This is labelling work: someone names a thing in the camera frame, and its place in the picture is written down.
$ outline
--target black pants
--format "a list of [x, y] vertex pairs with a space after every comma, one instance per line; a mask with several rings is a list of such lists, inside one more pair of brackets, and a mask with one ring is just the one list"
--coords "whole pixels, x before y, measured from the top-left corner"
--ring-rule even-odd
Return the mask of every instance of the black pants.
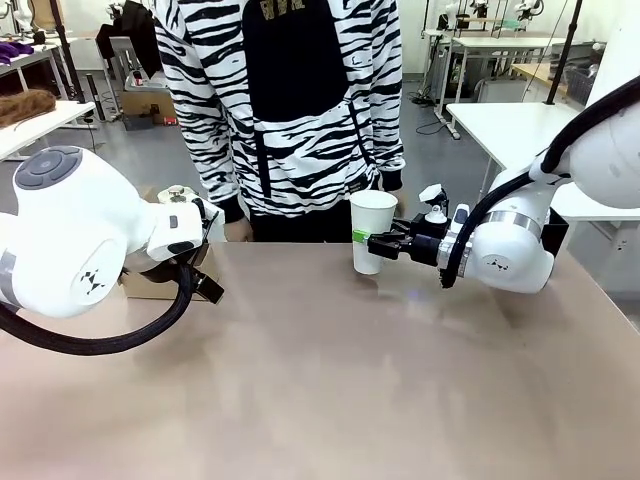
[[256, 242], [351, 243], [351, 205], [343, 200], [294, 218], [252, 214], [251, 227]]

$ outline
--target brown fur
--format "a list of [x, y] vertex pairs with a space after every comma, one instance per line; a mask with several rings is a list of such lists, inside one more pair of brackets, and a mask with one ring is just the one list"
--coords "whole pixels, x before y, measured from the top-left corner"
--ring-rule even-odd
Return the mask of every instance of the brown fur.
[[56, 97], [46, 90], [27, 90], [0, 97], [0, 128], [56, 109]]

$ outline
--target zebra striped jacket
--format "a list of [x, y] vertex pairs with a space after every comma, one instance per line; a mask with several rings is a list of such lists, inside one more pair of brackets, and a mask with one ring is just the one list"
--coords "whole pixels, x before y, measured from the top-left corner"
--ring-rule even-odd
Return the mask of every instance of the zebra striped jacket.
[[171, 96], [209, 200], [295, 217], [402, 186], [396, 0], [155, 0]]

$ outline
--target white paper cup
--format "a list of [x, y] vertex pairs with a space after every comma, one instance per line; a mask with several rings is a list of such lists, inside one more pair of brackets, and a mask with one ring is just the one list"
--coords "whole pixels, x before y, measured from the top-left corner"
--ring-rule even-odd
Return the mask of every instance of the white paper cup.
[[[391, 229], [398, 199], [379, 190], [362, 190], [349, 198], [351, 229], [367, 234], [384, 233]], [[372, 255], [367, 246], [353, 242], [353, 268], [364, 275], [375, 275], [382, 269], [382, 257]]]

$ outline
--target person's hand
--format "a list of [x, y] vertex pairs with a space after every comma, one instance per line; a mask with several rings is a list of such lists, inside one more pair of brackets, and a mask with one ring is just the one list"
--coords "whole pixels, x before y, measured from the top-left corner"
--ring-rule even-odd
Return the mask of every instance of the person's hand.
[[398, 199], [398, 205], [396, 206], [396, 217], [403, 218], [407, 211], [407, 197], [404, 194], [404, 190], [396, 190], [394, 192], [387, 192]]
[[247, 217], [233, 223], [226, 223], [224, 236], [227, 242], [253, 242], [253, 230]]

